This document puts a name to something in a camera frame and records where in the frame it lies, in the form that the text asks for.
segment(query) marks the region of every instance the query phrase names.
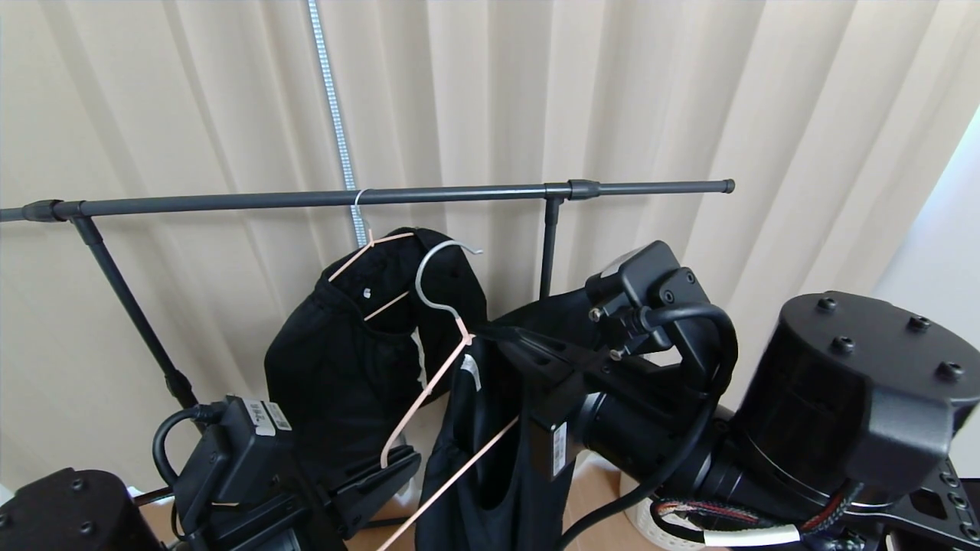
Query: white wall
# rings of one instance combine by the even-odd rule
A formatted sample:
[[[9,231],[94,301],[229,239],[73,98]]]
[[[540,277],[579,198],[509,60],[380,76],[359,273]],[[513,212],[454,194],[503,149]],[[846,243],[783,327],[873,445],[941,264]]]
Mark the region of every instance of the white wall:
[[[980,111],[875,295],[980,348]],[[956,437],[951,455],[960,476],[980,476],[980,413]]]

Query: bolt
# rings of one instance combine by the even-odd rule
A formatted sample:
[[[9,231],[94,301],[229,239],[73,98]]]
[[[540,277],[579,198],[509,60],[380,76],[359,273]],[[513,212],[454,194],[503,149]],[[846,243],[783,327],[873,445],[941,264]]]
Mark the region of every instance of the bolt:
[[[837,310],[837,301],[829,296],[825,296],[816,301],[816,307],[824,312],[833,312]]]
[[[971,541],[980,541],[980,532],[970,525],[959,525],[959,529],[963,530],[963,535],[970,538]]]
[[[950,503],[956,505],[958,509],[966,509],[966,500],[960,497],[958,494],[950,492]]]
[[[939,480],[942,480],[943,483],[950,488],[959,488],[959,480],[957,480],[956,477],[950,473],[940,473]]]
[[[918,333],[925,332],[931,325],[932,322],[922,316],[912,316],[908,319],[908,328]]]
[[[957,381],[963,377],[963,366],[956,362],[943,362],[936,368],[936,375],[950,382]]]
[[[855,351],[854,340],[845,335],[835,336],[830,346],[838,354],[851,354]]]

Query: beige curtain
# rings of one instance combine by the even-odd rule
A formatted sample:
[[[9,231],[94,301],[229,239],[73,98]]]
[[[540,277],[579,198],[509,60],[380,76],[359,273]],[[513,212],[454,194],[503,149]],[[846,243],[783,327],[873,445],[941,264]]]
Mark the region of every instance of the beige curtain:
[[[667,241],[739,329],[737,405],[782,302],[869,292],[980,102],[975,2],[321,2],[361,187],[733,177],[732,195],[566,204],[555,292]],[[4,207],[340,189],[303,2],[0,5]],[[501,314],[536,294],[541,201],[364,208],[472,260]],[[346,209],[98,221],[202,400],[263,356]],[[0,228],[0,480],[65,466],[159,485],[175,409],[70,225]],[[434,424],[438,424],[438,415]],[[194,441],[173,435],[174,462]]]

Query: garment rack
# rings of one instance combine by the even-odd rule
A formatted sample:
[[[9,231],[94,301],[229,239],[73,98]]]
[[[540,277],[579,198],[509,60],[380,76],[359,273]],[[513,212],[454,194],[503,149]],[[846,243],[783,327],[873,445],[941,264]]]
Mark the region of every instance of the garment rack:
[[[667,193],[731,193],[735,181],[662,181],[641,183],[599,183],[593,180],[572,179],[563,183],[534,185],[484,185],[457,187],[410,187],[372,189],[365,193],[361,205],[391,205],[407,203],[449,203],[458,201],[504,201],[512,199],[544,199],[544,250],[541,259],[540,298],[551,291],[552,266],[555,262],[555,235],[559,209],[565,199],[580,201],[602,195],[657,195]],[[146,197],[106,201],[35,201],[20,208],[0,209],[0,223],[6,222],[71,222],[82,242],[88,246],[102,269],[129,318],[153,354],[171,395],[183,408],[198,403],[190,381],[177,369],[164,349],[157,333],[139,307],[136,297],[125,282],[116,262],[99,233],[93,217],[136,215],[148,213],[181,213],[196,211],[236,211],[253,209],[282,209],[298,207],[351,206],[358,191],[296,191],[281,193],[237,193],[224,195],[191,195],[176,197]]]

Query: hanging black clothing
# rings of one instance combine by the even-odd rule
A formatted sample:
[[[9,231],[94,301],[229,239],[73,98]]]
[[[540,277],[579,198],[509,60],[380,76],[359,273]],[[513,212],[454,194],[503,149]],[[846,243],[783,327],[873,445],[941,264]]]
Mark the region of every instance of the hanging black clothing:
[[[517,424],[416,522],[419,551],[552,549],[572,469],[551,483],[530,462],[532,389],[492,341],[477,336],[455,363],[449,406],[425,468],[421,502],[515,416]]]
[[[417,328],[429,376],[460,342],[452,315],[421,303],[415,276],[422,257],[446,235],[399,228],[412,237],[378,243],[342,272],[357,251],[321,274],[313,293],[289,316],[266,354],[269,398],[282,408],[311,476],[342,481],[343,470],[381,448],[422,390]],[[429,299],[455,307],[468,326],[486,321],[486,297],[466,254],[440,251],[425,268]],[[374,318],[365,316],[410,291]],[[440,382],[428,400],[445,393]]]

